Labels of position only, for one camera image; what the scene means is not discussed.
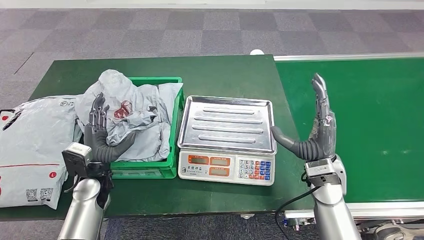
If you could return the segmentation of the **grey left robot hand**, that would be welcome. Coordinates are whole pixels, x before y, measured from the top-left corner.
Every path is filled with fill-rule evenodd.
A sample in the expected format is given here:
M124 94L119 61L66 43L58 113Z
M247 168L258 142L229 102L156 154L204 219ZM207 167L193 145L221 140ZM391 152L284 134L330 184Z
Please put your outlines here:
M88 124L84 126L84 144L91 148L95 162L112 163L118 160L135 142L136 133L130 132L118 145L107 143L107 111L106 99L100 92L94 99L88 114Z

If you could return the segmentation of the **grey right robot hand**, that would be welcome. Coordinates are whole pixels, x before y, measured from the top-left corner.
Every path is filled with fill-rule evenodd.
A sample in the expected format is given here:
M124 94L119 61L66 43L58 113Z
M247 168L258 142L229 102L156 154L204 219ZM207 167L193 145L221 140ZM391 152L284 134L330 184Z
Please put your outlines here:
M315 91L315 118L309 138L296 141L284 135L279 127L270 128L277 143L306 162L333 158L337 140L336 117L330 107L326 82L315 73L311 84Z

